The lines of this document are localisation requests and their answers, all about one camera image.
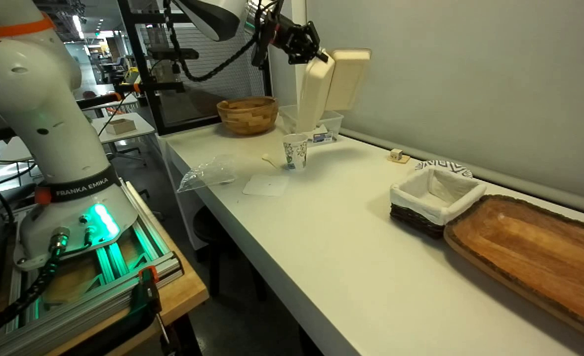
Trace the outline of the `green and orange clamp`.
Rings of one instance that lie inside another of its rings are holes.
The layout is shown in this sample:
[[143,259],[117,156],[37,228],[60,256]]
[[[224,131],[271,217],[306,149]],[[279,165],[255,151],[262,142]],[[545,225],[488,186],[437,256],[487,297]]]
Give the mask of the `green and orange clamp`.
[[138,284],[132,290],[131,314],[136,319],[135,326],[139,331],[153,324],[159,326],[161,349],[165,356],[174,356],[175,350],[160,315],[163,307],[157,286],[159,281],[160,278],[155,266],[147,266],[138,271]]

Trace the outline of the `printed paper cup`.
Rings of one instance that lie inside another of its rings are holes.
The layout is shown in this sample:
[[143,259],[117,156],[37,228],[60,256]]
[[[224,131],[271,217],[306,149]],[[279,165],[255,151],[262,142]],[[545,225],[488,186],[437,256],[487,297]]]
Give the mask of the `printed paper cup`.
[[302,133],[291,133],[282,139],[286,158],[286,169],[300,172],[306,168],[308,137]]

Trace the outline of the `black frame with mesh panel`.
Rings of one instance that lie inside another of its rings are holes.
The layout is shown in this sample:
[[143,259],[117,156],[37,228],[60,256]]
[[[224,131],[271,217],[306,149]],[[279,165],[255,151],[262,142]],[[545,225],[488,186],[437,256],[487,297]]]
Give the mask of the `black frame with mesh panel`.
[[[116,0],[140,74],[143,115],[158,136],[221,122],[225,99],[271,95],[269,63],[254,67],[247,19],[269,0]],[[200,58],[147,61],[147,48],[192,48]]]

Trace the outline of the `black stool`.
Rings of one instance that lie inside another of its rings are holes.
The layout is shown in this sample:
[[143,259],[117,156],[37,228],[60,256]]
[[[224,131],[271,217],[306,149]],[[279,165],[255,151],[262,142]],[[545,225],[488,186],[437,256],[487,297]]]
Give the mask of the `black stool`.
[[227,253],[231,258],[239,256],[240,249],[206,206],[200,208],[192,219],[194,236],[207,245],[195,250],[196,261],[208,263],[208,290],[211,297],[219,295],[220,258]]

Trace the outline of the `patterned plate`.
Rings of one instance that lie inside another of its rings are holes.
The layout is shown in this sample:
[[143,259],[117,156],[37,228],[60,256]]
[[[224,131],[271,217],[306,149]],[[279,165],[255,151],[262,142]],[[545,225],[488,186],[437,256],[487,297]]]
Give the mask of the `patterned plate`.
[[415,170],[420,171],[427,167],[437,167],[443,170],[453,172],[457,175],[466,177],[466,178],[474,178],[473,173],[471,170],[466,168],[463,165],[457,164],[452,161],[445,161],[445,160],[427,160],[423,162],[419,162],[416,164]]

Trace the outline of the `cream clamshell lunch pack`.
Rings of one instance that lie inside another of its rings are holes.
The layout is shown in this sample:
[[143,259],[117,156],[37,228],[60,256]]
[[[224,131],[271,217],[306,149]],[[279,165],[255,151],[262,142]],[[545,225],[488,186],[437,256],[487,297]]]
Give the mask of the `cream clamshell lunch pack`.
[[353,108],[372,53],[369,48],[335,48],[306,65],[297,104],[297,133],[314,130],[325,111]]

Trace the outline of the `clear plastic container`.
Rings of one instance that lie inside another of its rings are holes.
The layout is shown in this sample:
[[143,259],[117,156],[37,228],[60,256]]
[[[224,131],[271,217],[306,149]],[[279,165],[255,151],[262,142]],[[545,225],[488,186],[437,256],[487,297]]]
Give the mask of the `clear plastic container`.
[[[279,107],[278,115],[281,117],[282,124],[284,126],[284,131],[286,134],[296,134],[296,124],[297,124],[297,107],[296,105],[281,106]],[[336,111],[324,111],[321,119],[318,121],[317,126],[314,130],[310,132],[303,132],[302,134],[308,137],[308,146],[319,146],[312,145],[311,139],[314,133],[323,133],[326,131],[334,132],[334,141],[337,142],[339,131],[341,129],[343,115],[337,113]]]

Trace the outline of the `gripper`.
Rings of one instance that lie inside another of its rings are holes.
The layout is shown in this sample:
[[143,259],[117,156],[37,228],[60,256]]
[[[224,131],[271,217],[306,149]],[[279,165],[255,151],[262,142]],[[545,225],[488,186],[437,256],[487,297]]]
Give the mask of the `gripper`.
[[282,14],[274,14],[270,16],[270,23],[274,25],[270,43],[289,56],[290,65],[308,64],[315,58],[324,63],[330,60],[320,47],[321,39],[314,22],[294,23]]

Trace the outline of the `wooden bowl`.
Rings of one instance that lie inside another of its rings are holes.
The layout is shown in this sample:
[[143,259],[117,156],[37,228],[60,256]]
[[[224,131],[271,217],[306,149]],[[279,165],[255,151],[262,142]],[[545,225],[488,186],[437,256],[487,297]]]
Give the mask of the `wooden bowl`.
[[278,99],[253,96],[224,100],[216,105],[223,126],[236,135],[252,136],[266,133],[275,126]]

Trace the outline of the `wooden tray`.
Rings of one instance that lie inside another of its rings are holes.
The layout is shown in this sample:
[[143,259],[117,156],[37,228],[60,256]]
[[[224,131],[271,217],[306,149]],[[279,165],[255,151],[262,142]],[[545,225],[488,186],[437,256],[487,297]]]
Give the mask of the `wooden tray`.
[[584,222],[484,195],[444,228],[472,265],[584,334]]

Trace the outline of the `clear plastic bag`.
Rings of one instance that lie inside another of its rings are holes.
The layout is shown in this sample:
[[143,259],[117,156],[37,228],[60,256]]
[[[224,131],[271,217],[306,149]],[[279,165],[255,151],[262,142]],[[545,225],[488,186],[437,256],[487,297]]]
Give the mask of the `clear plastic bag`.
[[182,177],[175,192],[195,191],[214,185],[225,185],[237,179],[235,156],[218,155],[208,162],[190,168]]

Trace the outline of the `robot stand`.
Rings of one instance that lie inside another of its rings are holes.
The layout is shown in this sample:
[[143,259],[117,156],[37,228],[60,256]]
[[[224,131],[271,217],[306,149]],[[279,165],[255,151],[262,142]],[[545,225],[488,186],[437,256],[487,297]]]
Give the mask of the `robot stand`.
[[169,325],[209,294],[156,216],[129,182],[121,184],[138,212],[118,240],[75,255],[43,297],[0,330],[0,356],[90,355],[115,340],[112,327],[133,312],[138,273],[156,268],[160,316]]

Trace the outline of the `small white spoon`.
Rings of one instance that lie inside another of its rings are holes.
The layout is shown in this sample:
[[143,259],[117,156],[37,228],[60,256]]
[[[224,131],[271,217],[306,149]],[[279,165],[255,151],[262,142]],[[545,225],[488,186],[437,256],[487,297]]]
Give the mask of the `small white spoon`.
[[276,160],[274,160],[274,158],[272,158],[272,156],[267,153],[263,153],[261,159],[274,167],[276,170],[283,171],[283,169],[285,169],[285,165],[279,164]]

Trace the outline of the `white table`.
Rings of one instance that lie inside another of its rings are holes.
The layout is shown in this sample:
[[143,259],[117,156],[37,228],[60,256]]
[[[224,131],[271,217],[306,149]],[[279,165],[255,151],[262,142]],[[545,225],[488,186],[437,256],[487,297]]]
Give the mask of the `white table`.
[[[105,126],[112,119],[131,119],[135,121],[136,130],[129,133],[123,133],[121,135],[112,135],[104,131]],[[156,133],[156,129],[150,125],[147,120],[143,119],[138,113],[127,113],[118,114],[113,117],[102,117],[97,119],[92,119],[90,121],[93,128],[95,128],[98,133],[98,137],[102,145],[107,147],[108,151],[105,153],[109,161],[115,159],[127,159],[132,161],[140,162],[144,167],[147,166],[147,161],[143,158],[140,148],[128,148],[120,150],[118,148],[118,142],[122,140],[132,140],[145,137]]]

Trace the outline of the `wicker basket with white liner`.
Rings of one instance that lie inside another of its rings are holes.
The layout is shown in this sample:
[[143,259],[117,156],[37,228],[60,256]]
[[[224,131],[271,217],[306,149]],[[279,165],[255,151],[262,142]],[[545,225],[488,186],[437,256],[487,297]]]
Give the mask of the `wicker basket with white liner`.
[[428,166],[390,187],[390,216],[428,237],[440,239],[446,225],[482,198],[486,189],[474,178]]

